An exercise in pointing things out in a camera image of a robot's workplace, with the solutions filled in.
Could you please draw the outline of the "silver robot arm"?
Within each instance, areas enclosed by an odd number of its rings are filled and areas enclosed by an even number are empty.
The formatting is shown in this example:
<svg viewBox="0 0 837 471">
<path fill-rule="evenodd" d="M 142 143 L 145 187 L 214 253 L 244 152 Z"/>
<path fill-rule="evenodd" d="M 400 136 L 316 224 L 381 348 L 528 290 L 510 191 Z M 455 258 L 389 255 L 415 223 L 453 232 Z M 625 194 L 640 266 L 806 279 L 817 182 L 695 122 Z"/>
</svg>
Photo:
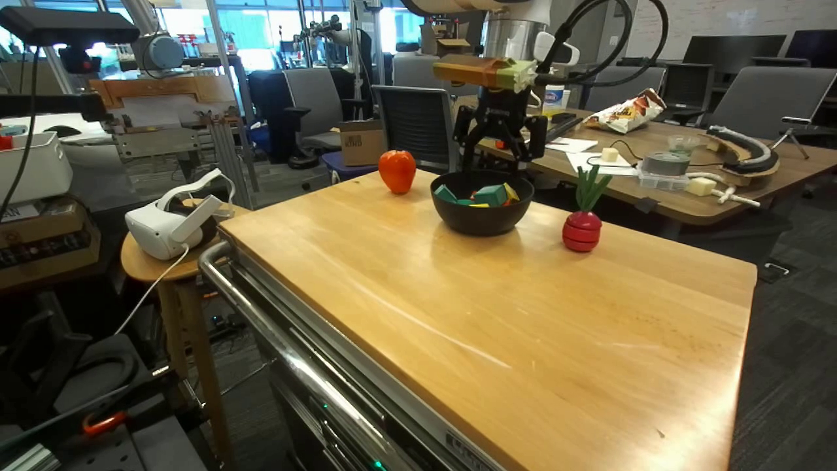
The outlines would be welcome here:
<svg viewBox="0 0 837 471">
<path fill-rule="evenodd" d="M 508 23 L 528 23 L 537 10 L 533 0 L 402 0 L 402 6 L 443 21 L 486 16 L 493 33 Z M 550 53 L 523 61 L 486 50 L 435 63 L 436 79 L 481 89 L 476 105 L 461 105 L 455 114 L 463 170 L 521 173 L 544 155 L 546 117 L 533 106 L 533 98 L 550 74 L 546 58 Z"/>
</svg>

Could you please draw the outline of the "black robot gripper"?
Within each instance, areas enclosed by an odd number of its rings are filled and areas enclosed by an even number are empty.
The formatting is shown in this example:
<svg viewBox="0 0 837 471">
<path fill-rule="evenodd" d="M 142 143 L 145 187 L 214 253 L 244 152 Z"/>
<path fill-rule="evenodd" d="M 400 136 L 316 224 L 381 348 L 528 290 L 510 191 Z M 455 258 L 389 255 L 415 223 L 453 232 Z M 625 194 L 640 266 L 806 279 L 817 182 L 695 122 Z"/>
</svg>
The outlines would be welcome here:
<svg viewBox="0 0 837 471">
<path fill-rule="evenodd" d="M 478 170 L 476 147 L 485 139 L 500 142 L 515 173 L 537 176 L 533 163 L 544 157 L 546 117 L 528 109 L 532 92 L 485 89 L 476 105 L 455 113 L 455 142 L 461 143 L 459 176 L 469 180 Z"/>
</svg>

